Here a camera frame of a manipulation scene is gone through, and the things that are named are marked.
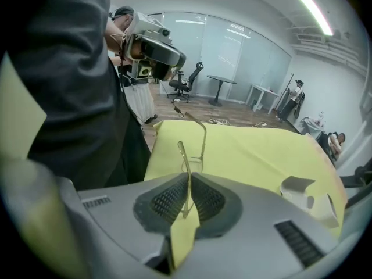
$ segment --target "table leg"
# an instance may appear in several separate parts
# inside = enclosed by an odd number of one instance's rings
[[[220,81],[220,84],[219,84],[219,90],[217,91],[217,95],[214,99],[210,99],[208,100],[208,103],[210,105],[214,105],[214,106],[222,106],[222,104],[219,103],[219,95],[220,95],[220,90],[221,90],[221,86],[222,86],[222,83],[223,81]]]
[[[246,102],[245,102],[246,105],[249,105],[249,99],[250,99],[251,96],[252,96],[253,89],[254,89],[254,86],[252,85],[252,86],[251,86],[251,90],[250,90],[250,92],[249,92],[249,94],[248,94],[248,98],[246,99]]]
[[[273,104],[271,105],[271,108],[270,108],[269,112],[267,113],[268,115],[269,115],[269,114],[271,114],[271,111],[273,110],[273,108],[274,108],[274,105],[275,105],[275,104],[276,104],[276,102],[278,101],[278,98],[279,98],[279,96],[278,96],[278,97],[276,97],[276,99],[274,99],[274,101],[273,101]]]
[[[261,102],[261,99],[262,99],[263,94],[264,94],[264,92],[261,91],[260,98],[257,100],[257,103],[256,103],[256,104],[254,105],[254,107],[253,107],[253,111],[254,111],[254,112],[257,111],[257,107],[258,107],[258,105],[259,105],[260,102]]]

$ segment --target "hair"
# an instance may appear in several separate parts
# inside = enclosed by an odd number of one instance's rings
[[[346,135],[345,135],[345,133],[340,133],[339,136],[340,135],[343,135],[344,136],[344,141],[346,141]]]

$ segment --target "vent grille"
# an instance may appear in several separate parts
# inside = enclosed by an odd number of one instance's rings
[[[275,228],[285,239],[293,253],[304,267],[309,267],[323,257],[323,254],[305,237],[293,222],[275,224]]]
[[[105,195],[105,196],[100,196],[98,198],[86,199],[83,201],[83,205],[86,209],[90,209],[90,208],[104,205],[105,203],[109,203],[109,202],[111,202],[111,199],[109,199]]]

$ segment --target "round table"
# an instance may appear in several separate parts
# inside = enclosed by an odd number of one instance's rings
[[[232,80],[229,80],[227,78],[224,78],[224,77],[210,76],[210,75],[207,75],[207,77],[211,78],[212,80],[216,80],[216,81],[220,82],[219,90],[217,91],[216,97],[214,99],[208,100],[208,103],[210,105],[214,105],[214,106],[222,106],[222,104],[219,103],[219,95],[220,95],[220,90],[221,90],[222,83],[226,82],[226,83],[230,83],[230,84],[236,84],[236,82],[232,81]]]

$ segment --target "white pants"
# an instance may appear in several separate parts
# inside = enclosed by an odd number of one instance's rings
[[[149,84],[138,84],[124,88],[128,105],[136,114],[138,122],[142,125],[155,115],[155,106],[150,92]]]

